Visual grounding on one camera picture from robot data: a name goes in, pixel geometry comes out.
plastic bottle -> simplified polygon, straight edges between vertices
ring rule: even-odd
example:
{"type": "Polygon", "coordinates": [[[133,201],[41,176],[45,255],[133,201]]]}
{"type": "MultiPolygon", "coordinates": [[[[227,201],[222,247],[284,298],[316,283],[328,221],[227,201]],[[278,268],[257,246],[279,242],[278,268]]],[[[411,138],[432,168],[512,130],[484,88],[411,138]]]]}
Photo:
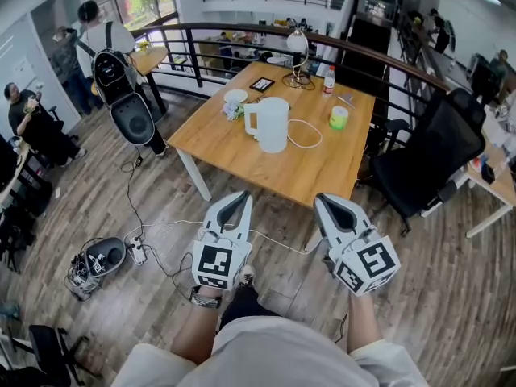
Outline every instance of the plastic bottle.
{"type": "Polygon", "coordinates": [[[333,88],[335,86],[335,66],[330,66],[330,69],[327,71],[326,76],[324,77],[324,87],[322,88],[323,93],[326,96],[329,96],[333,93],[333,88]]]}

white shirt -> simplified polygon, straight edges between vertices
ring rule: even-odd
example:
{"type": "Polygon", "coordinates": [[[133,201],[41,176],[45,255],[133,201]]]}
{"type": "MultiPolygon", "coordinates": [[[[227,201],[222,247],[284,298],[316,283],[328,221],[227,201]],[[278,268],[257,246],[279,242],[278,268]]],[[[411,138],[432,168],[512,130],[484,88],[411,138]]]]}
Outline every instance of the white shirt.
{"type": "MultiPolygon", "coordinates": [[[[81,41],[95,53],[106,49],[106,23],[100,23],[87,29],[82,35],[81,41]]],[[[122,52],[124,54],[133,52],[136,45],[135,38],[131,32],[118,22],[113,22],[111,27],[111,43],[115,52],[122,52]]],[[[84,76],[92,77],[91,62],[93,59],[79,46],[77,46],[77,59],[84,76]]]]}
{"type": "Polygon", "coordinates": [[[428,386],[403,347],[385,340],[349,356],[328,338],[280,317],[246,317],[215,337],[200,366],[138,344],[111,387],[428,386]]]}

black backpack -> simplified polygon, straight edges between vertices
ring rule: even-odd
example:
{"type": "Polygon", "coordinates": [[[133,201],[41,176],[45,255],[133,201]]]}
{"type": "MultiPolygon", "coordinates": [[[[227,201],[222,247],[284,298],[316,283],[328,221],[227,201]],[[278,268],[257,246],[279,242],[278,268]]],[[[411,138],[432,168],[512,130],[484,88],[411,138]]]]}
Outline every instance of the black backpack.
{"type": "Polygon", "coordinates": [[[124,96],[134,92],[136,84],[135,68],[128,64],[121,52],[113,50],[111,28],[113,22],[106,23],[106,48],[95,53],[83,41],[78,40],[77,46],[91,57],[91,70],[98,95],[111,107],[124,96]]]}

sneaker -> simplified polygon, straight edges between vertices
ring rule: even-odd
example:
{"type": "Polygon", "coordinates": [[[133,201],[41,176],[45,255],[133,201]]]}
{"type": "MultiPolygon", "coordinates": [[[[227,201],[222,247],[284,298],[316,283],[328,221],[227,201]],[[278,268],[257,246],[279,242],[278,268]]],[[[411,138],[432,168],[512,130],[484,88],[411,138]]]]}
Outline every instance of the sneaker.
{"type": "Polygon", "coordinates": [[[65,166],[68,166],[72,162],[73,162],[73,159],[71,157],[68,157],[68,159],[66,160],[66,163],[61,165],[61,168],[64,168],[65,166]]]}
{"type": "Polygon", "coordinates": [[[79,152],[73,157],[73,159],[79,159],[82,158],[88,151],[86,151],[84,148],[79,149],[79,152]]]}
{"type": "Polygon", "coordinates": [[[244,265],[240,271],[240,286],[252,287],[255,275],[255,269],[251,265],[244,265]]]}

